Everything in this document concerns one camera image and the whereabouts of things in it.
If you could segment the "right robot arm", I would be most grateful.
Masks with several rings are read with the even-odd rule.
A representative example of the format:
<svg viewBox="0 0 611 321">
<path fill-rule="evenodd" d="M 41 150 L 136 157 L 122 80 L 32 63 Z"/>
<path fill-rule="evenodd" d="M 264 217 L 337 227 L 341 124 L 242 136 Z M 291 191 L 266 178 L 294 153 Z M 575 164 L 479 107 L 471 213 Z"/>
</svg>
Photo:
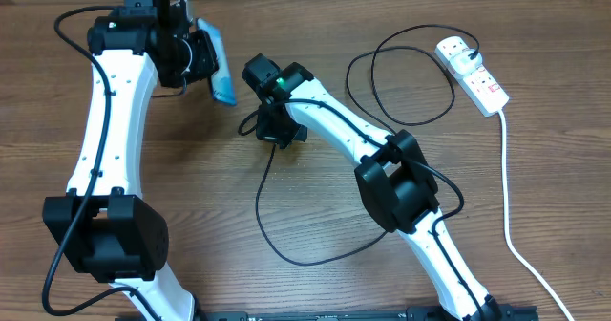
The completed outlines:
<svg viewBox="0 0 611 321">
<path fill-rule="evenodd" d="M 312 130 L 348 159 L 364 208 L 409 245 L 447 317 L 500 319 L 499 304 L 474 278 L 444 224 L 448 216 L 439 207 L 437 184 L 454 184 L 427 164 L 413 135 L 369 124 L 296 62 L 282 69 L 258 54 L 245 64 L 242 79 L 261 102 L 255 115 L 258 139 L 285 148 Z"/>
</svg>

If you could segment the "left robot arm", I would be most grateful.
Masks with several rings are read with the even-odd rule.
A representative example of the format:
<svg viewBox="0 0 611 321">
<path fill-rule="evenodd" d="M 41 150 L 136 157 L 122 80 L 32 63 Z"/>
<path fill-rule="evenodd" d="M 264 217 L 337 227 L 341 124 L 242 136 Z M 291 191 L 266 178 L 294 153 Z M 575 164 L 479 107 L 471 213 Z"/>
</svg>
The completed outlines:
<svg viewBox="0 0 611 321">
<path fill-rule="evenodd" d="M 65 194 L 43 205 L 55 258 L 125 295 L 144 320 L 201 320 L 169 266 L 167 223 L 143 200 L 140 156 L 157 86 L 176 97 L 206 81 L 216 101 L 236 104 L 221 33 L 186 0 L 124 0 L 97 8 L 81 53 L 93 75 L 85 136 Z"/>
</svg>

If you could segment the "Galaxy S24+ smartphone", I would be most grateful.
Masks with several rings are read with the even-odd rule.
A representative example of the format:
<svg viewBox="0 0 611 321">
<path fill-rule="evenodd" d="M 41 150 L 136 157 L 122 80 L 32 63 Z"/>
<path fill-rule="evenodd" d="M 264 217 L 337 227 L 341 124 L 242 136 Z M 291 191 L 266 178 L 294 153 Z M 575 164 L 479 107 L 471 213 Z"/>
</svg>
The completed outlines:
<svg viewBox="0 0 611 321">
<path fill-rule="evenodd" d="M 212 97 L 216 101 L 223 104 L 236 106 L 237 100 L 232 84 L 226 52 L 222 42 L 221 32 L 219 29 L 202 18 L 197 20 L 197 28 L 199 30 L 204 30 L 209 35 L 219 66 L 219 68 L 209 78 Z"/>
</svg>

